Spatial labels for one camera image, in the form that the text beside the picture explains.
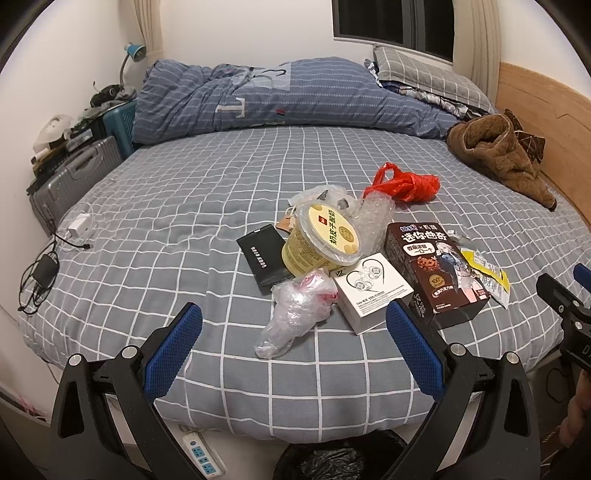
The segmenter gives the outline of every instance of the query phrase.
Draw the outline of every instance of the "hand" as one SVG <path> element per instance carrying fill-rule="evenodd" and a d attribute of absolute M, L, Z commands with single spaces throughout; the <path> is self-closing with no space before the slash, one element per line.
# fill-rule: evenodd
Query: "hand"
<path fill-rule="evenodd" d="M 587 418 L 587 412 L 591 410 L 591 377 L 583 370 L 577 383 L 577 393 L 569 403 L 569 415 L 560 426 L 560 441 L 570 447 Z"/>

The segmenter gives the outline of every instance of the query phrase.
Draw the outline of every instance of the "brown box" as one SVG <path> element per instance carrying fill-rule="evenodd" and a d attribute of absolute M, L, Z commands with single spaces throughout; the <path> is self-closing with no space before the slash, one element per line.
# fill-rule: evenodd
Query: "brown box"
<path fill-rule="evenodd" d="M 385 250 L 414 289 L 411 308 L 437 329 L 472 320 L 489 300 L 472 267 L 438 223 L 391 223 Z"/>

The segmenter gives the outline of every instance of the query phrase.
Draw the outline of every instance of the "white wall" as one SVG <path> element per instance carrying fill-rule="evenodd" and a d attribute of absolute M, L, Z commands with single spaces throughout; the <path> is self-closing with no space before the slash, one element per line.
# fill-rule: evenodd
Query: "white wall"
<path fill-rule="evenodd" d="M 501 60 L 542 73 L 591 98 L 591 77 L 558 25 L 534 0 L 497 0 Z"/>
<path fill-rule="evenodd" d="M 331 0 L 161 0 L 161 22 L 165 55 L 188 64 L 271 66 L 330 56 L 362 64 L 374 56 L 371 43 L 335 40 Z"/>
<path fill-rule="evenodd" d="M 125 44 L 138 39 L 121 18 L 118 0 L 56 0 L 0 73 L 0 381 L 49 411 L 55 382 L 8 316 L 17 315 L 22 271 L 47 241 L 25 194 L 32 146 L 52 115 L 76 118 L 89 105 L 94 80 L 118 83 Z M 137 84 L 146 66 L 130 67 Z"/>

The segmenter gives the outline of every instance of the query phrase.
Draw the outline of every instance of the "earphone box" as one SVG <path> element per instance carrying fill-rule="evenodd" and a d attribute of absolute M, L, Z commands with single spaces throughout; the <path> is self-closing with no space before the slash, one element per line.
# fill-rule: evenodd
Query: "earphone box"
<path fill-rule="evenodd" d="M 334 270 L 331 276 L 339 289 L 337 305 L 357 335 L 384 323 L 392 300 L 408 304 L 413 295 L 408 282 L 382 254 Z"/>

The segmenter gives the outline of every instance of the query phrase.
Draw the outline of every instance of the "lamp arm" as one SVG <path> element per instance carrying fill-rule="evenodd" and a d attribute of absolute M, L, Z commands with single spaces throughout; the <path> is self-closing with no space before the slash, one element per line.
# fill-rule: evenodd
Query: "lamp arm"
<path fill-rule="evenodd" d="M 121 84 L 122 87 L 125 86 L 123 83 L 123 69 L 125 68 L 125 64 L 127 63 L 128 58 L 129 58 L 129 53 L 127 55 L 125 55 L 125 60 L 121 64 L 121 70 L 119 71 L 119 83 Z"/>

